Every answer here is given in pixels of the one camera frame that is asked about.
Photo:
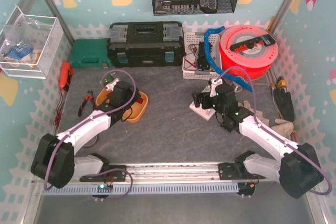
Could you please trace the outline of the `white peg board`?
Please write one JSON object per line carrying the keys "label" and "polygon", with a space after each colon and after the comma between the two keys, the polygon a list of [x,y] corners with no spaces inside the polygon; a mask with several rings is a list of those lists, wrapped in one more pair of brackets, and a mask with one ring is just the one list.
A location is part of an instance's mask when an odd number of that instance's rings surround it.
{"label": "white peg board", "polygon": [[202,109],[201,106],[196,107],[195,103],[192,102],[189,105],[189,108],[195,112],[197,115],[201,116],[203,119],[209,121],[210,118],[215,114],[215,110],[214,109]]}

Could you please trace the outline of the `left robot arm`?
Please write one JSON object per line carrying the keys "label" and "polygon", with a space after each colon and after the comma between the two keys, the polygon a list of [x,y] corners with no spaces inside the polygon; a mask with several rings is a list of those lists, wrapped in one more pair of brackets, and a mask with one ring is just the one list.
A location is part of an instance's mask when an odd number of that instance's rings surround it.
{"label": "left robot arm", "polygon": [[107,101],[84,120],[58,135],[45,134],[40,139],[30,168],[32,174],[43,179],[44,189],[62,188],[72,179],[83,176],[98,176],[104,166],[103,158],[96,154],[76,158],[76,153],[95,136],[120,121],[139,98],[134,81],[117,81]]}

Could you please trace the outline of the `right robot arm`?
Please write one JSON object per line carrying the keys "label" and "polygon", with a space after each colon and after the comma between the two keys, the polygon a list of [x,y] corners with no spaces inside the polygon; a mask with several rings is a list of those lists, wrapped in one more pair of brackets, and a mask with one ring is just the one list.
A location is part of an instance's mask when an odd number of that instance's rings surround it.
{"label": "right robot arm", "polygon": [[253,140],[272,158],[264,158],[253,151],[246,151],[230,163],[228,169],[219,164],[221,179],[259,175],[281,185],[293,198],[300,198],[324,180],[314,148],[305,143],[293,142],[264,124],[248,108],[239,105],[235,91],[224,80],[210,79],[202,92],[192,93],[190,109],[209,120],[218,120],[221,128]]}

